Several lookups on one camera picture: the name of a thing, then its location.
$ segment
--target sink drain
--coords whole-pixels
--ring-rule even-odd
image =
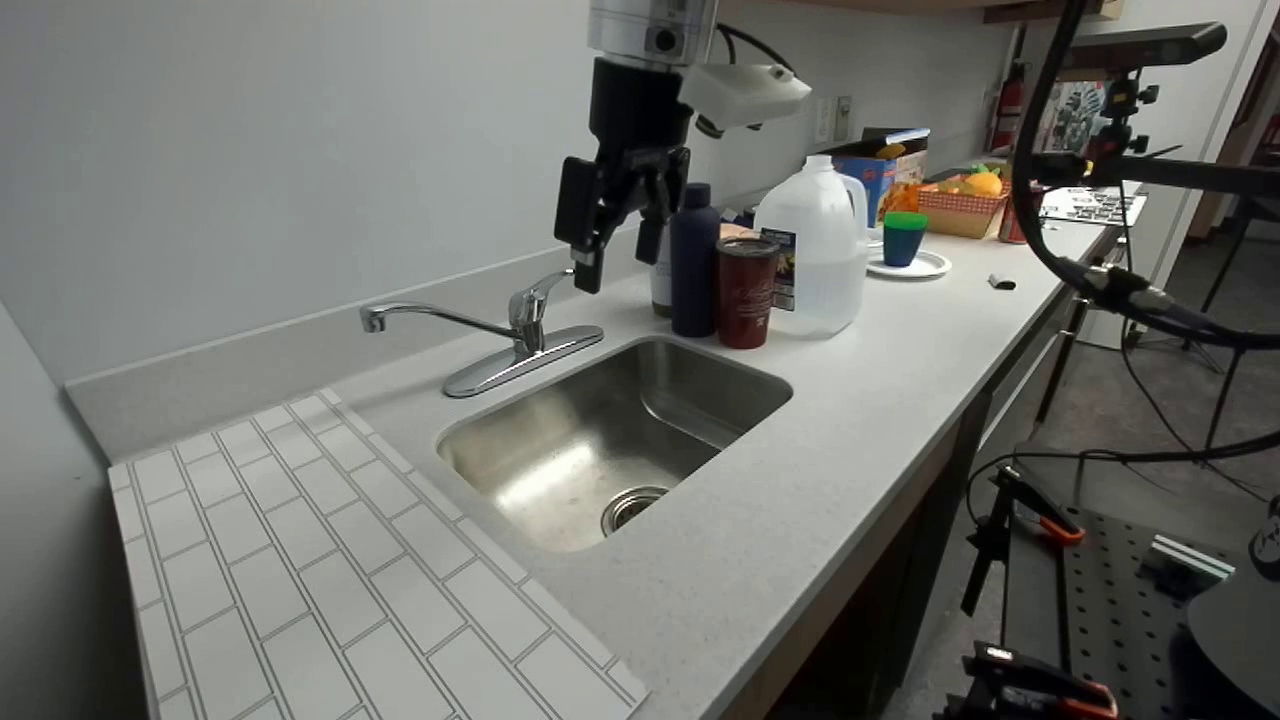
[[[657,506],[660,498],[670,498],[670,488],[628,488],[617,500],[604,506],[602,514],[602,532],[612,536],[626,526],[634,526],[650,506]]]

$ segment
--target white jug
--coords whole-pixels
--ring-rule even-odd
[[[867,188],[840,178],[833,156],[807,156],[759,201],[758,227],[783,243],[768,326],[789,336],[840,336],[865,296]]]

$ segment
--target faucet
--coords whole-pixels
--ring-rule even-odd
[[[449,312],[437,306],[398,306],[398,301],[359,308],[359,326],[363,326],[363,332],[388,332],[388,317],[411,312],[411,317],[440,317],[440,321],[453,321],[464,328],[510,336],[513,342],[510,353],[483,357],[443,381],[443,397],[464,401],[464,397],[481,397],[498,385],[510,385],[518,375],[527,375],[562,357],[574,357],[582,347],[602,344],[604,332],[596,326],[576,326],[576,328],[563,328],[553,336],[546,332],[548,296],[563,278],[574,278],[574,268],[562,268],[562,272],[513,291],[510,328],[476,321],[476,317],[460,317],[460,312]]]

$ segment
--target dark cup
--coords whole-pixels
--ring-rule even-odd
[[[771,312],[775,241],[721,241],[721,344],[759,347]]]

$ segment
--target sink basin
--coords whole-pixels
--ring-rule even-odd
[[[582,551],[789,401],[775,375],[646,342],[449,427],[440,458],[534,545]]]

